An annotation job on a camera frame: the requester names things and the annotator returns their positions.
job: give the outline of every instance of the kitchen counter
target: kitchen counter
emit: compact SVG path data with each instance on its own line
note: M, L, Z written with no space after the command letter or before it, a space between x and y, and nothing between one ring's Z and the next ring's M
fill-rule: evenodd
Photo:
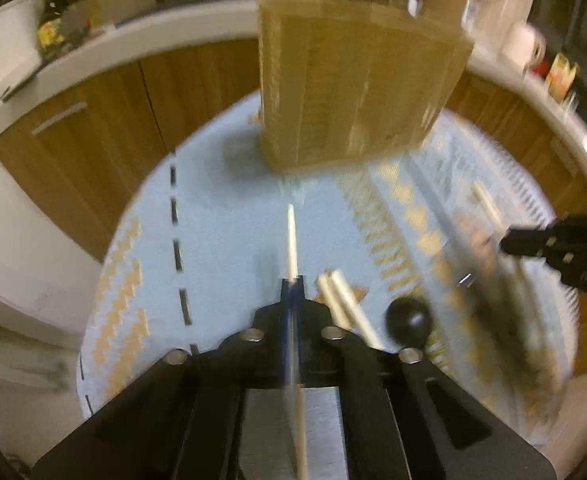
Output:
M7 103L0 103L0 134L40 103L110 68L182 46L252 38L257 33L255 0L178 7L119 27L107 26L102 35L47 66L16 96ZM577 114L566 112L558 105L539 78L522 76L506 61L478 45L467 70L528 102L566 143L587 176L587 126Z

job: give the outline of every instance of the white kettle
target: white kettle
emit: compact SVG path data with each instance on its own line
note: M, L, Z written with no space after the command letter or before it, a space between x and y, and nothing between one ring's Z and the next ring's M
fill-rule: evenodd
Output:
M537 65L544 59L547 42L544 36L528 23L514 23L500 54L507 58L520 72Z

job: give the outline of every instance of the wooden cabinet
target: wooden cabinet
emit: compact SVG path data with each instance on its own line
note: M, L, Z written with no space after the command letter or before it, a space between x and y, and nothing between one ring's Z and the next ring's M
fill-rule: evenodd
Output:
M0 161L20 187L98 260L166 153L138 63L55 96L0 135Z
M587 212L587 177L566 145L522 99L464 73L447 107L496 139L538 181L559 216ZM576 374L587 372L587 294L579 295Z
M143 59L141 66L168 150L260 88L256 39L189 46Z

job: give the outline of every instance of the white appliance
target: white appliance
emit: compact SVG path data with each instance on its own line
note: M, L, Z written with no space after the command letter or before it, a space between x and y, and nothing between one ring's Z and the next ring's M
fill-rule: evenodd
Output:
M507 39L500 54L520 72L537 65L544 59L547 42L544 36L528 23L514 23L507 33Z
M45 0L13 0L0 7L0 99L40 66L36 31Z

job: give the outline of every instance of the round table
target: round table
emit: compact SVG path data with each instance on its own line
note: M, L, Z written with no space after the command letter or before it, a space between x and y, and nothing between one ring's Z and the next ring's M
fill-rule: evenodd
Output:
M471 192L480 182L509 224L544 224L553 210L535 181L492 140L443 112L419 150L298 176L271 171L260 152L257 92L189 137L145 180L107 253L78 361L90 416L173 348L208 351L278 300L286 276L286 207L295 205L300 273L341 269L389 351L393 298L420 295L435 330L432 361L505 423L541 444L573 370L574 291L541 261L525 262L549 349L551 394L515 380L494 338L456 287L451 252L481 265L491 223ZM450 222L443 224L443 216ZM512 262L499 263L510 272Z

